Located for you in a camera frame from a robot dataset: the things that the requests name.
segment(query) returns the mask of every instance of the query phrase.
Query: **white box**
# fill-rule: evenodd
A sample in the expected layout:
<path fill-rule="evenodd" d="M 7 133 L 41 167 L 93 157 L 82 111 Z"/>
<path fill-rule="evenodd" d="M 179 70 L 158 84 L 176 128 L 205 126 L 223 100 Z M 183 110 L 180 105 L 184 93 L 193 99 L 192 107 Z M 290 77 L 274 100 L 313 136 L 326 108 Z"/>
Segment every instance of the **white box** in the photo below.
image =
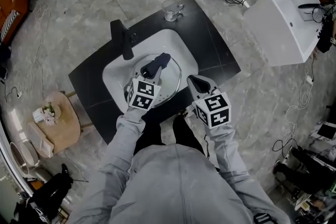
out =
<path fill-rule="evenodd" d="M 148 111 L 153 106 L 160 89 L 161 86 L 139 79 L 132 79 L 127 97 L 128 106 Z"/>
<path fill-rule="evenodd" d="M 225 92 L 193 102 L 196 115 L 210 129 L 231 122 L 231 104 Z"/>

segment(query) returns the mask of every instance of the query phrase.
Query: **faucet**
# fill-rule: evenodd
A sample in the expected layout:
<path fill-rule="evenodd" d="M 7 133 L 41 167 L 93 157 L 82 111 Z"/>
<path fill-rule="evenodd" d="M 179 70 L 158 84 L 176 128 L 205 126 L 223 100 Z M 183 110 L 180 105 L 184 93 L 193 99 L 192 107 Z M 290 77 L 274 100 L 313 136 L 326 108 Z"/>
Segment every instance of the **faucet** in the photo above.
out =
<path fill-rule="evenodd" d="M 111 38 L 114 44 L 121 49 L 124 60 L 131 60 L 134 57 L 132 51 L 132 34 L 122 24 L 121 20 L 114 20 L 110 23 Z"/>

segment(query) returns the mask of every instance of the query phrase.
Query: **gray marble tile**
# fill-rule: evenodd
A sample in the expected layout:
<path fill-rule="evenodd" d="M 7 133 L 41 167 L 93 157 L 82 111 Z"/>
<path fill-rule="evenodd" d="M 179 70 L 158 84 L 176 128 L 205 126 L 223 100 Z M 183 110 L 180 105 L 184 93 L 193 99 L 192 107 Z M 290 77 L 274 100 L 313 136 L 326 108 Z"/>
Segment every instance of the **gray marble tile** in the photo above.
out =
<path fill-rule="evenodd" d="M 68 73 L 99 49 L 110 39 L 109 22 L 120 19 L 127 27 L 139 22 L 161 8 L 164 0 L 32 0 L 33 13 L 27 16 L 12 42 L 12 57 L 7 63 L 8 79 L 6 94 L 16 86 L 23 95 L 18 99 L 15 91 L 5 101 L 0 95 L 3 118 L 12 141 L 20 141 L 26 131 L 26 119 L 42 102 L 41 68 L 43 67 L 43 93 L 52 91 L 73 91 Z M 292 104 L 299 104 L 300 87 L 304 81 L 305 69 L 311 73 L 311 62 L 283 67 L 268 66 L 263 51 L 244 25 L 245 6 L 228 4 L 224 0 L 196 0 L 230 47 L 241 73 L 220 87 L 227 91 L 232 104 L 232 125 L 237 130 L 239 151 L 250 173 L 256 177 L 265 190 L 271 190 L 274 179 L 270 174 L 281 153 L 271 151 L 273 143 L 282 139 L 291 130 L 285 114 Z M 257 0 L 247 0 L 252 5 Z M 304 110 L 291 109 L 288 118 L 297 124 L 296 138 L 305 143 L 310 130 L 324 114 L 324 107 L 336 96 L 336 50 L 318 54 L 314 63 L 314 86 L 311 89 L 310 104 Z M 71 98 L 82 124 L 89 123 L 80 101 Z M 16 114 L 21 127 L 14 124 Z M 175 143 L 172 132 L 173 117 L 161 124 L 164 143 Z M 191 115 L 188 125 L 206 149 L 204 127 Z M 60 164 L 66 163 L 71 175 L 80 179 L 77 168 L 65 157 L 67 154 L 89 179 L 99 164 L 105 142 L 94 127 L 82 133 L 77 144 L 51 159 L 44 159 L 43 165 L 55 174 Z M 214 144 L 209 142 L 210 160 L 216 165 Z M 75 182 L 65 205 L 71 210 L 76 205 L 86 183 Z"/>

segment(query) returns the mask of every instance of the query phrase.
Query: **round wooden table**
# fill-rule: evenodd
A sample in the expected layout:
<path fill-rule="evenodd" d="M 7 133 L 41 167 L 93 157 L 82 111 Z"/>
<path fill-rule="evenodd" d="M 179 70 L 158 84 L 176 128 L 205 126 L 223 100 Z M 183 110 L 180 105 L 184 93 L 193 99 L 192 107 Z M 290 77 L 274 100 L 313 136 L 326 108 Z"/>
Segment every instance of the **round wooden table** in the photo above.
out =
<path fill-rule="evenodd" d="M 45 134 L 46 138 L 53 143 L 53 153 L 57 154 L 79 140 L 81 127 L 77 114 L 65 94 L 53 92 L 46 98 L 46 102 L 51 102 L 53 106 L 58 105 L 61 109 L 61 116 L 55 120 L 55 125 L 49 126 L 44 121 L 38 122 L 36 125 Z M 38 149 L 36 151 L 41 156 L 46 157 L 43 152 Z"/>

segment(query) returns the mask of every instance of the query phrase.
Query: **white washbasin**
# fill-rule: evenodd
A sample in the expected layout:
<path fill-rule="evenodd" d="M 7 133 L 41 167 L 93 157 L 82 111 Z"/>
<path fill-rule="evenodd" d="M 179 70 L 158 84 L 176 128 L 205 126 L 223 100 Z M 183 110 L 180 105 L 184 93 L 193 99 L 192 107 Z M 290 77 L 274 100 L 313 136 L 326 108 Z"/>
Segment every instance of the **white washbasin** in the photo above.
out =
<path fill-rule="evenodd" d="M 198 74 L 197 62 L 178 33 L 170 29 L 161 30 L 133 47 L 133 59 L 124 60 L 122 56 L 119 56 L 104 68 L 103 81 L 122 112 L 126 112 L 128 108 L 124 98 L 124 86 L 130 80 L 134 65 L 148 55 L 159 55 L 163 52 L 170 54 L 182 70 L 178 91 L 187 87 L 186 78 L 189 75 Z M 167 75 L 167 72 L 171 70 L 169 68 L 162 70 L 161 78 Z"/>
<path fill-rule="evenodd" d="M 304 21 L 298 6 L 319 0 L 259 0 L 244 14 L 270 66 L 305 62 L 318 42 L 321 24 Z"/>

